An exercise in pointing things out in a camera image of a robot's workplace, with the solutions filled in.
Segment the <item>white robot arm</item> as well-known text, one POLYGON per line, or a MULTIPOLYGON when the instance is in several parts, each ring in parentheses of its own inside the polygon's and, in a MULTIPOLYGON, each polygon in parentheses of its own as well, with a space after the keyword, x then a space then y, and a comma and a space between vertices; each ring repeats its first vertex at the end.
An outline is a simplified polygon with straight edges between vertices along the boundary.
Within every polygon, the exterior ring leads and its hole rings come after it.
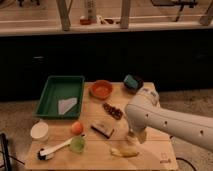
POLYGON ((152 127, 213 152, 213 118, 160 108, 158 102, 155 89, 142 87, 127 103, 127 122, 135 134, 152 127))

